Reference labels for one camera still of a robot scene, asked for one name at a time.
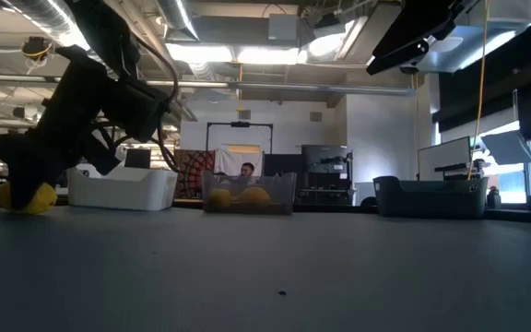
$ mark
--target desk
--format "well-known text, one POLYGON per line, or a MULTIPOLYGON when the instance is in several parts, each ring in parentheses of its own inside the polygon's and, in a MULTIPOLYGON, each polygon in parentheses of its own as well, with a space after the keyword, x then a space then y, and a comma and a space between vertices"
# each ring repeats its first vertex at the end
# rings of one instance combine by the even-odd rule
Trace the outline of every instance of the desk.
POLYGON ((13 330, 531 331, 531 224, 0 210, 13 330))

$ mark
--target man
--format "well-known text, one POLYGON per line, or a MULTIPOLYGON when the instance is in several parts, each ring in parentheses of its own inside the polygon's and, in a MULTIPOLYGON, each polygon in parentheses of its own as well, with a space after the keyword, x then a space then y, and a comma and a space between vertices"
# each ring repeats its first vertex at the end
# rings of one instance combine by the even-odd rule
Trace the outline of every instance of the man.
POLYGON ((245 162, 241 166, 241 176, 253 176, 255 167, 251 162, 245 162))

